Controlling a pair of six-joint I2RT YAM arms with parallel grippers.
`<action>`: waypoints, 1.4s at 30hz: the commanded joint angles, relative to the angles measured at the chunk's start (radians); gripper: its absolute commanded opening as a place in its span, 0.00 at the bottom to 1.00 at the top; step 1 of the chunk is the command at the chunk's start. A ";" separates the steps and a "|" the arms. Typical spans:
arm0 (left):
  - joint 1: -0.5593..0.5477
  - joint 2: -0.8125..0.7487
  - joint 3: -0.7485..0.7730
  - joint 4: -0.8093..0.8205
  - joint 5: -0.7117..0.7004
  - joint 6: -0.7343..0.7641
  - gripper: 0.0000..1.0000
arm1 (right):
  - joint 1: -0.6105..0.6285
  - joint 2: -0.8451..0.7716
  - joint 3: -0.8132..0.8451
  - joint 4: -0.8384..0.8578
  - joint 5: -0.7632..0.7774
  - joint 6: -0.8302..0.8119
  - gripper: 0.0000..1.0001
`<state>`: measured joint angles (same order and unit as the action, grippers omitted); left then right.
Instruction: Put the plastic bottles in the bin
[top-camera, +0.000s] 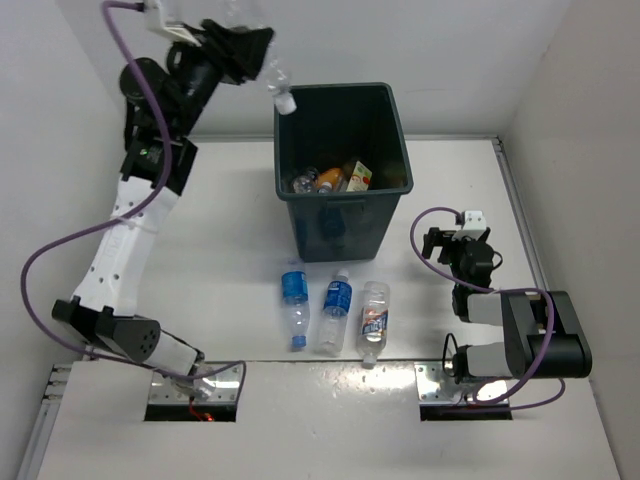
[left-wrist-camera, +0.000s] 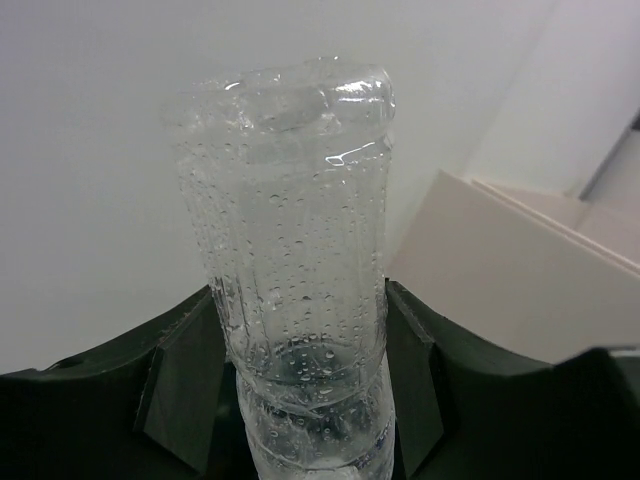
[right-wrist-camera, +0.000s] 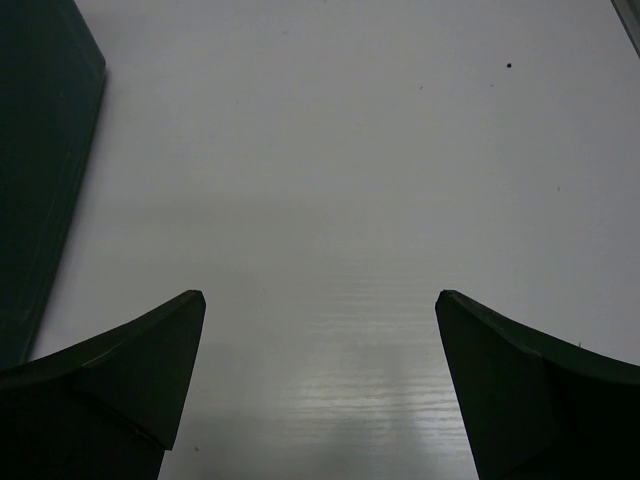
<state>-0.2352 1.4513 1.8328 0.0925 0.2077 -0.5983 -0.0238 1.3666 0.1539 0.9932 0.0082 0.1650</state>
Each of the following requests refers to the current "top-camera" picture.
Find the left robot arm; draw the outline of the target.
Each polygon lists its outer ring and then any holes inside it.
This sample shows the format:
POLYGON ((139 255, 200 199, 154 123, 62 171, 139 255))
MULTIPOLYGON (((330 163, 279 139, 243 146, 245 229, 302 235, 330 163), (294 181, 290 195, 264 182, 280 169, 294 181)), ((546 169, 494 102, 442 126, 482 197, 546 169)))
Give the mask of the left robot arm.
POLYGON ((197 154, 191 130, 219 84, 259 76, 274 37, 269 27, 225 28, 209 19, 189 31, 194 43, 173 43, 164 66, 151 58, 135 61, 164 116, 168 145, 132 67, 120 74, 127 114, 126 157, 111 215, 117 223, 104 232, 71 299, 52 309, 53 318, 88 345, 161 371, 183 390, 194 388, 204 355, 138 315, 138 287, 155 238, 189 178, 197 154))

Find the clear bottle white cap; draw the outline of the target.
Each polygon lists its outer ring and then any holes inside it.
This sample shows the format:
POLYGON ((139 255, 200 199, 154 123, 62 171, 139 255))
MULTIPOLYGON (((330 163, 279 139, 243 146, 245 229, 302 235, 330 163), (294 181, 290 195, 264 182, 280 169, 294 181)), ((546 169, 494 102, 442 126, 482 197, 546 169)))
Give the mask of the clear bottle white cap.
MULTIPOLYGON (((224 1, 225 24, 236 30, 271 28, 258 1, 224 1)), ((291 92, 291 75, 279 56, 276 39, 272 37, 264 60, 261 77, 280 115, 290 115, 297 109, 291 92)))

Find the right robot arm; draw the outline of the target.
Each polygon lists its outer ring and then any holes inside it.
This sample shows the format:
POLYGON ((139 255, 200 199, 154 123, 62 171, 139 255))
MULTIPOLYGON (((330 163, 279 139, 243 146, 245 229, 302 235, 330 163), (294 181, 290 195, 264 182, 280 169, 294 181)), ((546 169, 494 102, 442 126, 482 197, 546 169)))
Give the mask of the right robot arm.
POLYGON ((489 294, 469 288, 488 288, 491 275, 501 264, 498 252, 488 242, 490 231, 478 238, 461 231, 429 229, 423 236, 422 257, 429 259, 436 247, 438 262, 450 267, 460 282, 452 290, 454 314, 463 322, 499 327, 503 339, 491 344, 455 345, 451 367, 446 372, 458 382, 493 377, 520 379, 537 356, 542 360, 535 378, 584 378, 591 373, 593 359, 569 294, 550 291, 554 322, 540 293, 489 294))

